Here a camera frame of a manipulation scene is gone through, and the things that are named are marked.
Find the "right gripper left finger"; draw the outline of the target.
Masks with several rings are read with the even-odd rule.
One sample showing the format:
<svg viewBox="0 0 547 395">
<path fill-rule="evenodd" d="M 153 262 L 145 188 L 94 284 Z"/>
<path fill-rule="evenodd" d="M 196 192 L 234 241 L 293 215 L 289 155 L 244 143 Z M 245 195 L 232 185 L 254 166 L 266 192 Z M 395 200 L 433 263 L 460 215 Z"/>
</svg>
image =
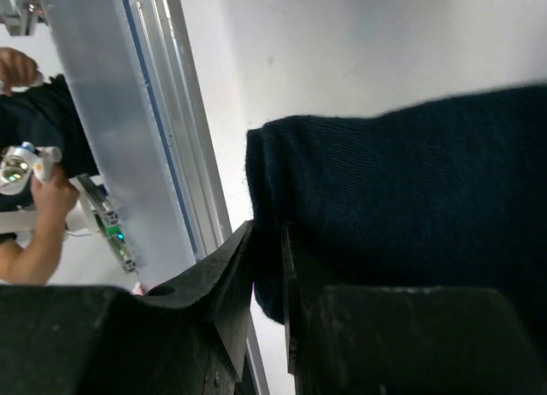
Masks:
<svg viewBox="0 0 547 395">
<path fill-rule="evenodd" d="M 138 369 L 147 378 L 241 378 L 250 323 L 244 222 L 215 252 L 139 298 Z"/>
</svg>

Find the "dark navy sock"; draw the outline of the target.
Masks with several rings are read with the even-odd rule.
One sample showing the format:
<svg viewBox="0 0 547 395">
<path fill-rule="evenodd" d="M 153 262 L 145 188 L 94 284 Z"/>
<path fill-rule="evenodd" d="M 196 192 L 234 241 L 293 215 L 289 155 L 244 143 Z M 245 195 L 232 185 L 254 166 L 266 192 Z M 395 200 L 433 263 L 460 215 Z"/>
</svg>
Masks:
<svg viewBox="0 0 547 395">
<path fill-rule="evenodd" d="M 489 286 L 545 325 L 544 85 L 271 121 L 247 134 L 246 173 L 270 245 L 290 222 L 343 279 Z"/>
</svg>

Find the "operator right hand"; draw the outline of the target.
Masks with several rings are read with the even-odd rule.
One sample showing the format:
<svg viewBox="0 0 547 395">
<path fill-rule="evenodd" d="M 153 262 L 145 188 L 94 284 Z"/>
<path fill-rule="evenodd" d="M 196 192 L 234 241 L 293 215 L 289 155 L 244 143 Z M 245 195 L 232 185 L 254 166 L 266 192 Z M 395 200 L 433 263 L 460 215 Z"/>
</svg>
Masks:
<svg viewBox="0 0 547 395">
<path fill-rule="evenodd" d="M 46 182 L 33 177 L 31 192 L 38 212 L 36 232 L 45 230 L 63 233 L 68 213 L 79 198 L 78 190 L 69 182 L 64 171 L 55 167 Z"/>
</svg>

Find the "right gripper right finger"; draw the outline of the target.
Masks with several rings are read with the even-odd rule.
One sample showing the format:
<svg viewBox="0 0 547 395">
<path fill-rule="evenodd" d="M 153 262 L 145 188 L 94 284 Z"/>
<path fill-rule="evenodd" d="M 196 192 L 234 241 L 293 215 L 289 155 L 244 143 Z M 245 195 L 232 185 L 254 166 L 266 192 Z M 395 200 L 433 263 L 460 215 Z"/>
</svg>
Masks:
<svg viewBox="0 0 547 395">
<path fill-rule="evenodd" d="M 297 374 L 303 365 L 310 317 L 325 285 L 333 276 L 315 254 L 309 237 L 291 223 L 282 229 L 283 311 L 288 371 Z"/>
</svg>

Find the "operator forearm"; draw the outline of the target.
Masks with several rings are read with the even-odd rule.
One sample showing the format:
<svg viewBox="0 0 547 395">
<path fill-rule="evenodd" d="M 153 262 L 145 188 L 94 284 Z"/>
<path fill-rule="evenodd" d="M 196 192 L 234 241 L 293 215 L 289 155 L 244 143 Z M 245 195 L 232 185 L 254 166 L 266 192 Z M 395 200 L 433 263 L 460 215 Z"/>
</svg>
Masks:
<svg viewBox="0 0 547 395">
<path fill-rule="evenodd" d="M 62 254 L 65 219 L 40 216 L 30 243 L 1 243 L 1 280 L 12 285 L 43 286 L 55 273 Z"/>
</svg>

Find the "operator left hand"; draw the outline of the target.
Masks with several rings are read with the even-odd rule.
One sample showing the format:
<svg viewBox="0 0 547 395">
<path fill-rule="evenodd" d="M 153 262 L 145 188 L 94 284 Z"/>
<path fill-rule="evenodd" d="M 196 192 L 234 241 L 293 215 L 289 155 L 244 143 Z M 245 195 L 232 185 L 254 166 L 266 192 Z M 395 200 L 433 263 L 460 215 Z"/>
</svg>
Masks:
<svg viewBox="0 0 547 395">
<path fill-rule="evenodd" d="M 1 92 L 10 96 L 14 88 L 29 87 L 38 79 L 38 64 L 25 53 L 1 48 Z"/>
</svg>

